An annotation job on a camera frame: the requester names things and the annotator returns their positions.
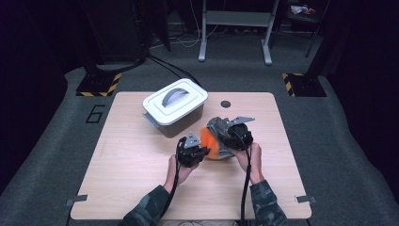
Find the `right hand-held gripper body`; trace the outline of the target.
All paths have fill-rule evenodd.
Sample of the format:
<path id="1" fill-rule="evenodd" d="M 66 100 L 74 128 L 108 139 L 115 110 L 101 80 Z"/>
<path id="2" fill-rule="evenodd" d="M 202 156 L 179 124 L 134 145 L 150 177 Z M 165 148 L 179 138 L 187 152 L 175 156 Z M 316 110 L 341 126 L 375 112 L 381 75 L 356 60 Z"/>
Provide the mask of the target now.
<path id="1" fill-rule="evenodd" d="M 246 150 L 253 142 L 253 136 L 247 128 L 247 122 L 254 118 L 237 117 L 227 123 L 228 135 L 224 138 L 224 144 L 235 150 Z"/>

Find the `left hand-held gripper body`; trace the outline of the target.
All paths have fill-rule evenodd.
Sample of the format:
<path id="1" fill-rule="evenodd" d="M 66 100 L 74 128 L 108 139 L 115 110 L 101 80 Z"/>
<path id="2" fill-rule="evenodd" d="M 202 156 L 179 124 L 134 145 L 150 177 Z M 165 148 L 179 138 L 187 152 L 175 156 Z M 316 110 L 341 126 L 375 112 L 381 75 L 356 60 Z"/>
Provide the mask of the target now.
<path id="1" fill-rule="evenodd" d="M 200 140 L 192 132 L 178 141 L 177 161 L 182 166 L 191 168 L 197 165 L 202 159 Z"/>

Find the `orange plush toy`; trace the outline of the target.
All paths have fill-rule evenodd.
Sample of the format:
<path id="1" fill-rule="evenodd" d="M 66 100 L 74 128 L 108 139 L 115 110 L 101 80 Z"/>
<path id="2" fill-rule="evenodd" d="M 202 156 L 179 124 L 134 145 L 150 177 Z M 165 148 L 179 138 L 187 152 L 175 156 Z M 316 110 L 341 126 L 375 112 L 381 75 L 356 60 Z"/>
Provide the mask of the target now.
<path id="1" fill-rule="evenodd" d="M 200 147 L 209 151 L 207 157 L 210 159 L 219 160 L 223 158 L 218 139 L 207 127 L 200 128 Z"/>

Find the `grey knitted cloth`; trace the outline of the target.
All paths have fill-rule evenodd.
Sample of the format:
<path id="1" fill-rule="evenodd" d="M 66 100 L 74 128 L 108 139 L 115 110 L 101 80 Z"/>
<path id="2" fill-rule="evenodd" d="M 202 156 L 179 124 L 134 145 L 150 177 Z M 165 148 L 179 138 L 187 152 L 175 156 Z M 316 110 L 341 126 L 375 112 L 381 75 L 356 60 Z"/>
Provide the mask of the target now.
<path id="1" fill-rule="evenodd" d="M 219 144 L 221 145 L 221 151 L 223 158 L 233 157 L 233 153 L 229 150 L 229 148 L 224 144 L 224 138 L 228 135 L 227 123 L 230 120 L 228 118 L 222 119 L 220 117 L 212 118 L 207 123 L 207 128 L 216 136 Z"/>

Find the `transparent brown storage box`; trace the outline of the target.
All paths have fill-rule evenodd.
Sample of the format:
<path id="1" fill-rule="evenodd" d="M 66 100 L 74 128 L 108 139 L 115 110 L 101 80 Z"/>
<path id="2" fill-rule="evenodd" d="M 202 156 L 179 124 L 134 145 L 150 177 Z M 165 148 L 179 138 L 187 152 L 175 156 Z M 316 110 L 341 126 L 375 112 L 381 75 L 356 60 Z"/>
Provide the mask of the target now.
<path id="1" fill-rule="evenodd" d="M 198 121 L 202 117 L 202 113 L 203 106 L 201 105 L 197 109 L 193 110 L 192 112 L 183 116 L 181 119 L 178 119 L 177 121 L 169 125 L 161 125 L 149 113 L 144 113 L 143 116 L 150 124 L 152 124 L 160 132 L 162 132 L 165 137 L 172 138 L 176 137 L 183 130 Z"/>

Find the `white lid with grey handle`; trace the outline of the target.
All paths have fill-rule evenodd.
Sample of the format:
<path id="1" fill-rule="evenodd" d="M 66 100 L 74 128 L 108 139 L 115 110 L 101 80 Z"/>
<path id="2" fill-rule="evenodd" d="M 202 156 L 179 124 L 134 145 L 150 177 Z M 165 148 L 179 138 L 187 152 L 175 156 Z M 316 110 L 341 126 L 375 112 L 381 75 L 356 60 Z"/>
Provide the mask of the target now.
<path id="1" fill-rule="evenodd" d="M 208 92 L 192 80 L 180 79 L 151 94 L 143 107 L 159 125 L 171 125 L 204 104 Z"/>

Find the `person's left hand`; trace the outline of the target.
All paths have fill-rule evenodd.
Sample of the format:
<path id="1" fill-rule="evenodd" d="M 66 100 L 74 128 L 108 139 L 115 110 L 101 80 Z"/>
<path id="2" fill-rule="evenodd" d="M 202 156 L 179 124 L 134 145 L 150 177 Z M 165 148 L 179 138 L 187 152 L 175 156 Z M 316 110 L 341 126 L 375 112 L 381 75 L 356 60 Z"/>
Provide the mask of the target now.
<path id="1" fill-rule="evenodd" d="M 168 173 L 165 183 L 163 184 L 164 189 L 168 193 L 171 193 L 172 188 L 175 186 L 179 186 L 181 183 L 183 183 L 191 174 L 191 172 L 195 170 L 198 166 L 199 164 L 191 168 L 187 167 L 179 168 L 177 166 L 176 155 L 173 154 L 168 160 Z"/>

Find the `person's right hand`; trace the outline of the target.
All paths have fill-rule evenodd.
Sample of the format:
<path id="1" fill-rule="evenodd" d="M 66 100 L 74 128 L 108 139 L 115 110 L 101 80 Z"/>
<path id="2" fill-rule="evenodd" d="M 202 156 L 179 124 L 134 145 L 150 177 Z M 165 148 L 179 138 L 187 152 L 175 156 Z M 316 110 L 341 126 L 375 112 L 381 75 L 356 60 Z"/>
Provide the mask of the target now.
<path id="1" fill-rule="evenodd" d="M 248 150 L 250 159 L 247 159 L 247 154 L 244 151 L 231 149 L 231 152 L 235 155 L 243 170 L 247 170 L 247 167 L 250 167 L 249 180 L 253 185 L 264 180 L 262 173 L 262 148 L 258 143 L 251 144 Z"/>

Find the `black base with hazard stripes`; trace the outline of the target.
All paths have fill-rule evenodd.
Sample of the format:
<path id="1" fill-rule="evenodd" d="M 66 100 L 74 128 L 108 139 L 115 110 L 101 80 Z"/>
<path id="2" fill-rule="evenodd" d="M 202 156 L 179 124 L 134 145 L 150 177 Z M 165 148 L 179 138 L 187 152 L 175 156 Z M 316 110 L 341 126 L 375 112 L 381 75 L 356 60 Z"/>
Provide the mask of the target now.
<path id="1" fill-rule="evenodd" d="M 120 73 L 106 73 L 100 75 L 87 74 L 76 89 L 76 95 L 85 97 L 111 96 L 120 78 Z"/>
<path id="2" fill-rule="evenodd" d="M 326 97 L 317 78 L 309 78 L 302 73 L 284 73 L 282 75 L 288 94 L 292 97 Z"/>

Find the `dark side table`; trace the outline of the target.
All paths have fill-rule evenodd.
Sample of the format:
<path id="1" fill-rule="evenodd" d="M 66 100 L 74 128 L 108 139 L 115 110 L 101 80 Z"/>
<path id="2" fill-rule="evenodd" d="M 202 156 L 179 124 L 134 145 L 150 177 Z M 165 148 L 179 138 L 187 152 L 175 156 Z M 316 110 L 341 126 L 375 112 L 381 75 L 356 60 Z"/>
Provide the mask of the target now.
<path id="1" fill-rule="evenodd" d="M 279 6 L 277 9 L 276 21 L 274 25 L 274 34 L 270 42 L 270 46 L 273 46 L 277 40 L 282 22 L 287 21 L 291 24 L 298 25 L 300 28 L 304 28 L 306 31 L 311 32 L 311 43 L 306 54 L 306 57 L 308 57 L 315 43 L 321 24 L 325 18 L 325 15 L 327 14 L 327 9 L 330 5 L 330 2 L 331 0 L 279 0 Z M 313 8 L 315 13 L 311 15 L 302 13 L 294 15 L 290 10 L 290 6 L 303 5 Z"/>

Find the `small colourful object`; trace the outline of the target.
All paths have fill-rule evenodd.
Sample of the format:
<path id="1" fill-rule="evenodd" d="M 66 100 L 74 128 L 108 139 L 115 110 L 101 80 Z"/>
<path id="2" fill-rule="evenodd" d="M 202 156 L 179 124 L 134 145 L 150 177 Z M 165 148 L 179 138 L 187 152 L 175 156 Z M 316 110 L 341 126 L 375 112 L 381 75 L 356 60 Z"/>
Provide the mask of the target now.
<path id="1" fill-rule="evenodd" d="M 315 10 L 313 8 L 309 8 L 307 5 L 303 5 L 303 6 L 290 6 L 290 10 L 294 15 L 297 14 L 307 14 L 307 15 L 311 15 L 313 13 L 315 13 Z"/>

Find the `dark curtain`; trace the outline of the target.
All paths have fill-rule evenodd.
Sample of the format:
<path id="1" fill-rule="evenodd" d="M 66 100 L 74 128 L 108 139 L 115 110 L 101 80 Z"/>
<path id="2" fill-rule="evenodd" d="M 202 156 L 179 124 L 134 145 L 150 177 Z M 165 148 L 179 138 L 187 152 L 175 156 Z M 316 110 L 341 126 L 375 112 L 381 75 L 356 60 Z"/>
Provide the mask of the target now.
<path id="1" fill-rule="evenodd" d="M 399 0 L 332 0 L 311 63 L 399 203 Z"/>
<path id="2" fill-rule="evenodd" d="M 79 66 L 67 0 L 0 0 L 0 193 L 29 156 Z"/>

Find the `white metal stand frame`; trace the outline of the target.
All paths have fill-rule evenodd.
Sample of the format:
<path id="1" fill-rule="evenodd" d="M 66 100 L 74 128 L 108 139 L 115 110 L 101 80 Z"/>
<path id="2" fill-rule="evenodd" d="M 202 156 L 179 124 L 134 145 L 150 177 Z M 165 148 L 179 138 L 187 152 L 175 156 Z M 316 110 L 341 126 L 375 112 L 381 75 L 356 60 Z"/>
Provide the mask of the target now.
<path id="1" fill-rule="evenodd" d="M 207 26 L 208 25 L 237 25 L 264 27 L 267 29 L 265 37 L 261 40 L 263 48 L 263 60 L 267 66 L 272 65 L 272 58 L 269 50 L 269 40 L 272 34 L 273 25 L 277 15 L 279 0 L 272 0 L 273 6 L 270 12 L 247 12 L 247 11 L 224 11 L 209 10 L 207 0 L 202 0 L 202 28 L 201 42 L 199 49 L 199 62 L 204 62 L 207 49 Z"/>

